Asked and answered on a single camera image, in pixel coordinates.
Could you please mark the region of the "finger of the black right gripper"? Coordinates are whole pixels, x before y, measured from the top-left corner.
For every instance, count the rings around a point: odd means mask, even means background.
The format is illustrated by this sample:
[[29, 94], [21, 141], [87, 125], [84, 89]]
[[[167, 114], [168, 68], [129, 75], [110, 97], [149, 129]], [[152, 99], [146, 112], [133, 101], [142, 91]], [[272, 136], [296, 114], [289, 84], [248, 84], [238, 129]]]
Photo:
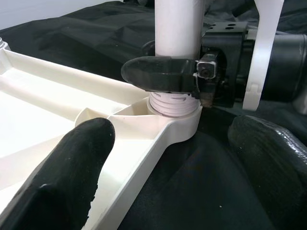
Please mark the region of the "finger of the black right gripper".
[[195, 73], [195, 60], [171, 57], [138, 57], [121, 68], [126, 82], [147, 92], [189, 94], [199, 98]]
[[155, 41], [149, 41], [142, 46], [143, 56], [155, 56]]

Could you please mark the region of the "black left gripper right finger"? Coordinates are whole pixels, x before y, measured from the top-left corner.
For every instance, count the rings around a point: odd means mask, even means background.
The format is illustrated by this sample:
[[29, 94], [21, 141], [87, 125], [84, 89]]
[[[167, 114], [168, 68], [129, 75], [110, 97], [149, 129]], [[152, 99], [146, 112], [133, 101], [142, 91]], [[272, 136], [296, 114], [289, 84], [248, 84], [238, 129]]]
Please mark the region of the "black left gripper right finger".
[[307, 228], [307, 147], [288, 129], [237, 116], [228, 140], [277, 230]]

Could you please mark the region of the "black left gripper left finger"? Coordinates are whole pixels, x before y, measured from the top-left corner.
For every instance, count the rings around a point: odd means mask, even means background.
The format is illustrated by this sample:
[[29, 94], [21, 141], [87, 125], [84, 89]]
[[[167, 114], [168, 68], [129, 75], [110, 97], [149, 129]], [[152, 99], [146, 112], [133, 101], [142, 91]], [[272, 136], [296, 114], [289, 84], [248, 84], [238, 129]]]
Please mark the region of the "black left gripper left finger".
[[106, 118], [68, 132], [32, 171], [0, 215], [3, 230], [80, 230], [115, 143]]

